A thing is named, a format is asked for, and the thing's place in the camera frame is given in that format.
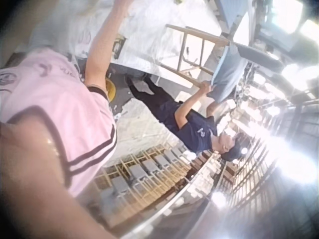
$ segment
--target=shoe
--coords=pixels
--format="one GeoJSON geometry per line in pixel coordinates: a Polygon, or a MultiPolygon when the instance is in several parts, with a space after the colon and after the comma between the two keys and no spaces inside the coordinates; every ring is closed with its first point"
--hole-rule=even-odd
{"type": "Polygon", "coordinates": [[[125,82],[128,85],[128,87],[131,87],[134,85],[132,79],[128,76],[125,76],[125,82]]]}

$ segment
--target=yellow object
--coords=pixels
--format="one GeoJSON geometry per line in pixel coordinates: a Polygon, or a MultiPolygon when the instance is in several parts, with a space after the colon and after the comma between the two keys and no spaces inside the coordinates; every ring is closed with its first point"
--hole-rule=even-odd
{"type": "Polygon", "coordinates": [[[115,92],[116,92],[115,85],[109,78],[105,78],[105,83],[106,83],[106,90],[108,91],[109,101],[111,102],[115,97],[115,92]]]}

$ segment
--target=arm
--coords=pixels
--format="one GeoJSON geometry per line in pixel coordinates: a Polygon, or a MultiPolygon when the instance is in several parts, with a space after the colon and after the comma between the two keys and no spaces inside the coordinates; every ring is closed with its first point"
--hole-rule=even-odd
{"type": "Polygon", "coordinates": [[[181,129],[187,124],[186,116],[193,107],[193,105],[208,92],[211,91],[211,85],[209,82],[203,82],[200,89],[190,98],[187,99],[175,112],[175,120],[178,128],[181,129]]]}
{"type": "Polygon", "coordinates": [[[1,199],[4,211],[28,238],[113,239],[57,180],[52,164],[19,143],[1,124],[1,199]]]}
{"type": "Polygon", "coordinates": [[[211,103],[207,108],[206,108],[206,115],[207,118],[210,116],[214,115],[214,112],[216,111],[216,109],[220,106],[220,103],[217,103],[216,101],[214,101],[213,103],[211,103]]]}
{"type": "Polygon", "coordinates": [[[105,75],[109,68],[113,44],[132,0],[116,0],[108,18],[95,36],[85,68],[85,85],[106,91],[105,75]]]}

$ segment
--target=dark pants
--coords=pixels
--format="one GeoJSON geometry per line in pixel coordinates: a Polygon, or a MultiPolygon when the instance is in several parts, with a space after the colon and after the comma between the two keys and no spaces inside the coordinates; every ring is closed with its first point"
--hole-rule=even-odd
{"type": "Polygon", "coordinates": [[[130,86],[130,90],[136,99],[142,101],[150,109],[152,114],[156,115],[156,112],[162,104],[167,101],[174,101],[174,99],[162,87],[155,85],[150,78],[145,78],[144,81],[154,93],[153,95],[138,91],[134,85],[130,86]]]}

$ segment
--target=black stripe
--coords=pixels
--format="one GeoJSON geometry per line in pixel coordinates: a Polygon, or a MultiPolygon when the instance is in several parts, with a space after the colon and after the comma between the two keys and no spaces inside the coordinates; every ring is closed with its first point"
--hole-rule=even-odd
{"type": "Polygon", "coordinates": [[[88,90],[89,92],[94,92],[94,93],[98,93],[101,96],[103,96],[107,101],[109,101],[106,93],[104,91],[102,91],[100,88],[95,87],[95,86],[88,86],[88,90]]]}
{"type": "Polygon", "coordinates": [[[117,137],[116,137],[115,143],[114,143],[114,145],[113,145],[111,148],[109,148],[108,150],[106,150],[100,157],[98,157],[98,158],[96,158],[96,159],[94,159],[94,160],[92,160],[92,161],[86,163],[86,164],[85,164],[84,166],[82,166],[81,168],[78,168],[78,169],[76,169],[76,170],[74,170],[74,171],[71,171],[71,175],[72,175],[72,176],[75,176],[75,175],[77,175],[77,174],[80,174],[80,173],[84,172],[85,170],[87,170],[89,167],[92,167],[92,166],[94,166],[95,164],[98,164],[98,163],[102,162],[103,159],[105,159],[105,157],[108,156],[108,154],[114,150],[114,148],[115,148],[117,142],[118,142],[118,139],[117,139],[117,137]]]}
{"type": "Polygon", "coordinates": [[[90,158],[92,157],[93,155],[95,155],[96,153],[98,153],[101,149],[109,146],[112,141],[113,141],[113,138],[114,138],[114,135],[115,135],[115,127],[114,125],[112,125],[112,131],[111,131],[111,138],[108,139],[107,141],[105,141],[104,143],[100,144],[99,146],[97,146],[96,148],[92,149],[90,152],[87,152],[87,153],[84,153],[82,155],[80,155],[79,157],[77,157],[76,159],[68,162],[68,165],[69,166],[73,166],[73,165],[76,165],[78,163],[80,163],[81,161],[87,159],[87,158],[90,158]]]}
{"type": "Polygon", "coordinates": [[[52,139],[54,140],[56,149],[60,155],[60,163],[61,163],[61,167],[63,170],[63,174],[64,174],[64,186],[66,188],[69,188],[71,186],[71,175],[70,175],[70,171],[69,171],[69,167],[67,166],[67,157],[66,157],[66,152],[65,152],[65,148],[61,139],[61,136],[59,134],[59,131],[57,130],[54,122],[50,119],[50,117],[47,115],[47,113],[39,106],[31,106],[23,111],[20,111],[18,113],[16,113],[13,117],[11,117],[7,123],[11,123],[11,124],[17,124],[19,122],[19,120],[21,119],[21,117],[23,115],[36,115],[41,117],[41,119],[43,119],[43,122],[45,124],[45,126],[47,127],[47,129],[49,130],[52,139]]]}

